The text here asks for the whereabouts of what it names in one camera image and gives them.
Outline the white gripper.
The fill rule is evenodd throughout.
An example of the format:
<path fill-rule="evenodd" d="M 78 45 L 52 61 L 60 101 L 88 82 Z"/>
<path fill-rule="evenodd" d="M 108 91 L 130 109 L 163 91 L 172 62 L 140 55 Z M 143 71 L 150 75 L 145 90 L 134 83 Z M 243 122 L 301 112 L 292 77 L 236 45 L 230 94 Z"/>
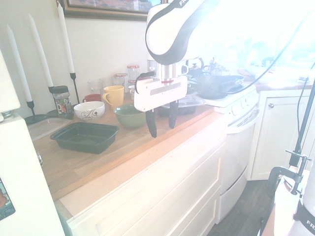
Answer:
<path fill-rule="evenodd" d="M 169 127 L 175 127 L 179 99 L 187 93 L 188 79 L 186 76 L 173 78 L 171 83 L 162 83 L 158 79 L 145 79 L 136 83 L 134 106 L 137 110 L 146 111 L 146 123 L 153 138 L 157 137 L 154 108 L 170 103 Z"/>

